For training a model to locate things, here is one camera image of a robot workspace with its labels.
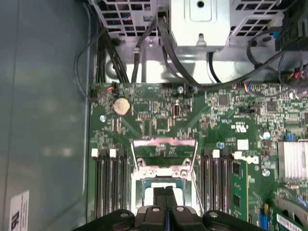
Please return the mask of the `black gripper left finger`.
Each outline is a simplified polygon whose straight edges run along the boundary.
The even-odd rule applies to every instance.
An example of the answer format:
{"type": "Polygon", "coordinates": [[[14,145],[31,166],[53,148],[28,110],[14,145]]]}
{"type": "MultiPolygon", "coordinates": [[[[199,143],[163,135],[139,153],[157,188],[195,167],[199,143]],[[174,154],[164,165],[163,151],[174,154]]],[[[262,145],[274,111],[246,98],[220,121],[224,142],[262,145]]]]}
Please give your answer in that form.
{"type": "Polygon", "coordinates": [[[164,231],[166,188],[154,188],[154,205],[142,206],[136,215],[119,209],[76,228],[76,231],[164,231]]]}

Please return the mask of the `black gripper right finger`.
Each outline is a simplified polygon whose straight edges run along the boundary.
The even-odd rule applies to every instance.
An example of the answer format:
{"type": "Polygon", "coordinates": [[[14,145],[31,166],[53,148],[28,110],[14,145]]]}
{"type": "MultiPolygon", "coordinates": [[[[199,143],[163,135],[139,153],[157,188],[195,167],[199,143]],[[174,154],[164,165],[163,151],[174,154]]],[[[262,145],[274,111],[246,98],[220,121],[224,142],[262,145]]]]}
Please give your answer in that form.
{"type": "Polygon", "coordinates": [[[166,187],[166,205],[174,231],[260,231],[261,228],[218,210],[197,215],[191,207],[179,206],[171,186],[166,187]]]}

